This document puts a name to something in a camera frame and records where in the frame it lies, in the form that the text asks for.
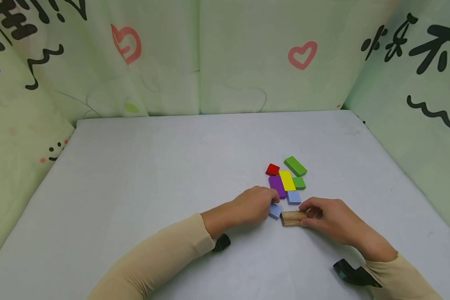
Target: hand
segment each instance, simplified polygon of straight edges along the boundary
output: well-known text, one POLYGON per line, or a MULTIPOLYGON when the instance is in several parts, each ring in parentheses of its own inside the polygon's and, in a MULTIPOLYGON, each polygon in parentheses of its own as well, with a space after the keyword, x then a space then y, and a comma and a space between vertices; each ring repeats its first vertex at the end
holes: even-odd
POLYGON ((257 225, 267 218, 272 202, 280 202, 276 190, 254 186, 238 195, 231 203, 235 207, 238 224, 257 225))
POLYGON ((259 224, 270 213, 270 203, 272 202, 280 202, 276 190, 254 186, 245 190, 233 201, 203 212, 203 223, 212 239, 216 239, 225 230, 236 225, 259 224))
POLYGON ((389 262, 398 253, 390 243, 340 199, 312 197, 298 207, 307 212, 303 227, 313 228, 329 235, 333 240, 357 248, 370 261, 389 262))

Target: beige sleeve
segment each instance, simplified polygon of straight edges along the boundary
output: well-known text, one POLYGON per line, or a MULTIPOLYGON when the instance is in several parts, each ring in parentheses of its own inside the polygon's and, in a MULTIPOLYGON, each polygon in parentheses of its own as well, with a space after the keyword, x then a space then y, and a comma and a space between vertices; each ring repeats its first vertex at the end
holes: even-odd
POLYGON ((170 225, 126 253, 98 282, 90 300, 143 300, 194 259, 210 252, 215 241, 200 214, 170 225))
POLYGON ((382 285, 370 287, 376 300, 440 300, 442 297, 402 255, 391 262, 366 261, 364 268, 382 285))

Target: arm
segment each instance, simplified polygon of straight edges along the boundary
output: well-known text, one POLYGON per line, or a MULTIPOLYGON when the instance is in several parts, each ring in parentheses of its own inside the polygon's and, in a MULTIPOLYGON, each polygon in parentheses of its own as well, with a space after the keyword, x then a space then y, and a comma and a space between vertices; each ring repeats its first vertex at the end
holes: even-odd
POLYGON ((276 190, 253 187, 233 201, 170 225, 126 253, 98 282, 89 300, 143 300, 196 258, 214 239, 242 223, 258 224, 279 202, 276 190))
POLYGON ((366 261, 364 268, 382 285, 370 287, 376 299, 442 299, 410 262, 342 200, 312 197, 300 205, 300 210, 308 217, 302 220, 303 227, 322 231, 361 253, 366 261))

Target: light green circle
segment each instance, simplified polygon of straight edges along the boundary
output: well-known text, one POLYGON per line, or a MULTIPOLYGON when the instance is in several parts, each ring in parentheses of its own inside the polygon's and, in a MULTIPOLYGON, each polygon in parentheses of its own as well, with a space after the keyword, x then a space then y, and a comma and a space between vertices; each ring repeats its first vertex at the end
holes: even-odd
POLYGON ((134 104, 131 104, 130 102, 125 103, 125 109, 127 111, 130 111, 130 113, 138 113, 138 107, 136 107, 134 104))

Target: fabric backdrop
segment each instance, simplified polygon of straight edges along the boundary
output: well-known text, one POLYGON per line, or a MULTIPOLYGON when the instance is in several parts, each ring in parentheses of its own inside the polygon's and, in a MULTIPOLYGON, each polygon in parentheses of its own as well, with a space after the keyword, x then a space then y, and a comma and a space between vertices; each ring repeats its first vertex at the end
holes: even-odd
POLYGON ((402 1, 385 28, 345 105, 450 225, 450 0, 402 1))
POLYGON ((0 1, 0 247, 79 119, 332 110, 354 83, 450 224, 450 0, 397 3, 0 1))

